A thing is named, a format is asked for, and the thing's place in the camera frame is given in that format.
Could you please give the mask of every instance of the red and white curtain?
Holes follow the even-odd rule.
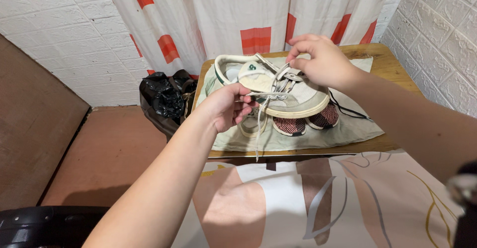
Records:
[[[113,0],[155,71],[198,75],[220,54],[289,50],[304,33],[370,43],[385,0]]]

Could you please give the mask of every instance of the hand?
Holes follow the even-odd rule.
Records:
[[[217,133],[223,133],[239,124],[243,116],[252,112],[252,107],[259,106],[250,96],[246,96],[249,93],[250,89],[240,83],[224,86],[211,93],[194,112],[210,119]]]
[[[313,83],[340,90],[353,81],[361,70],[350,63],[341,50],[326,36],[304,34],[290,39],[293,46],[286,62],[292,68],[303,71]],[[307,52],[311,60],[296,58]]]

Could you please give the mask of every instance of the dirty white sneaker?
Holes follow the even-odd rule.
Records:
[[[330,100],[328,88],[313,84],[289,64],[278,68],[258,53],[219,55],[215,74],[222,85],[240,82],[270,116],[304,118],[322,111]]]
[[[266,115],[265,112],[262,112],[260,115],[260,134],[265,131],[265,127],[267,125],[267,116],[268,115]],[[258,117],[259,109],[255,107],[253,108],[252,112],[245,116],[243,121],[239,123],[238,127],[244,136],[248,138],[257,137],[259,134]]]

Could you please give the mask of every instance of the pink and black sneaker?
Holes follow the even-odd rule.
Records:
[[[323,130],[333,128],[338,124],[338,112],[333,104],[328,104],[320,113],[305,118],[306,123],[313,129]]]
[[[284,119],[273,117],[273,128],[280,134],[287,136],[300,136],[306,133],[305,119]]]

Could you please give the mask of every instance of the sneaker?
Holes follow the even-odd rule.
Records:
[[[273,117],[273,128],[280,134],[287,136],[300,136],[306,133],[305,119],[284,119]]]
[[[273,117],[304,118],[322,111],[330,100],[328,88],[313,84],[287,63],[282,68],[258,53],[254,56],[219,55],[215,74],[222,85],[240,82],[260,108]]]
[[[257,107],[253,108],[252,112],[250,112],[244,119],[239,123],[239,128],[242,131],[242,134],[248,138],[257,137],[259,134],[259,125],[258,119],[259,116],[259,109]],[[265,131],[265,127],[267,125],[267,115],[262,112],[260,115],[260,134]]]
[[[323,130],[333,128],[338,124],[338,112],[333,104],[328,104],[323,111],[305,118],[306,123],[313,129]]]

